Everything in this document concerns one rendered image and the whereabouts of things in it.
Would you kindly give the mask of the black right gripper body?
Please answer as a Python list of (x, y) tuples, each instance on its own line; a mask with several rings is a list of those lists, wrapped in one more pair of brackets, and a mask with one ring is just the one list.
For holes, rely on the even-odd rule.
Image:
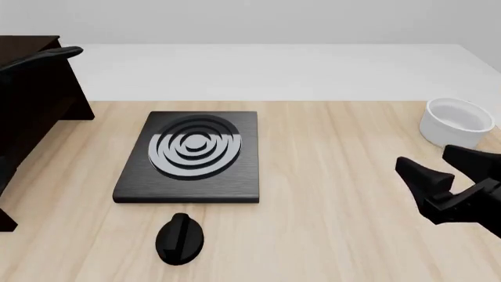
[(435, 225), (475, 222), (501, 236), (501, 183), (487, 178), (443, 201), (425, 199), (420, 214)]

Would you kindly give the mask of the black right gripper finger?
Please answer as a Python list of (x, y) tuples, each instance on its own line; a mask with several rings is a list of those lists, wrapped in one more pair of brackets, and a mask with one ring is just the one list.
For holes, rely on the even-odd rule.
[(452, 199), (450, 192), (455, 176), (434, 171), (407, 157), (398, 157), (395, 171), (409, 188), (419, 210), (442, 204)]
[(446, 145), (442, 159), (474, 183), (490, 178), (501, 183), (501, 154)]

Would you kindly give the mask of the dark wooden cabinet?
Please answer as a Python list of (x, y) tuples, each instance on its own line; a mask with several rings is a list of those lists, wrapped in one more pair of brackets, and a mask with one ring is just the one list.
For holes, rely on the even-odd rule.
[[(0, 35), (0, 67), (61, 47), (57, 35)], [(68, 60), (0, 77), (0, 196), (58, 121), (95, 118)]]

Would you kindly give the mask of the black frying pan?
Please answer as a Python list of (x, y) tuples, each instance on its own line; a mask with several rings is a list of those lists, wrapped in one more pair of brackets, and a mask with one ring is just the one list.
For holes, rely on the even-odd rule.
[(43, 65), (67, 60), (83, 53), (83, 48), (79, 46), (67, 46), (57, 49), (47, 49), (40, 51), (30, 56), (7, 63), (7, 65), (0, 67), (0, 77), (10, 76), (16, 72), (28, 70), (33, 67), (40, 67)]

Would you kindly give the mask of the white ceramic bowl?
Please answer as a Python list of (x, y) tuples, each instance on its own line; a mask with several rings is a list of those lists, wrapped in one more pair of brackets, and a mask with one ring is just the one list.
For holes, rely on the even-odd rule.
[(420, 121), (420, 133), (438, 147), (456, 145), (474, 149), (495, 127), (493, 116), (466, 100), (428, 100)]

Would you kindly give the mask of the flat black stove plate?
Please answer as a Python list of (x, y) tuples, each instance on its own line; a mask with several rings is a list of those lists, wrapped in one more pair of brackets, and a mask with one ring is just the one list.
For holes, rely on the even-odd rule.
[(257, 112), (150, 112), (114, 187), (113, 200), (259, 202)]

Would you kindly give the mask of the round black stove knob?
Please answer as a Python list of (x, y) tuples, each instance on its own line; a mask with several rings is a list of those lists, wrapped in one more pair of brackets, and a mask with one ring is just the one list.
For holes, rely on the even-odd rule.
[(160, 228), (155, 241), (160, 259), (172, 266), (191, 262), (200, 254), (203, 246), (204, 232), (201, 225), (186, 213), (175, 213)]

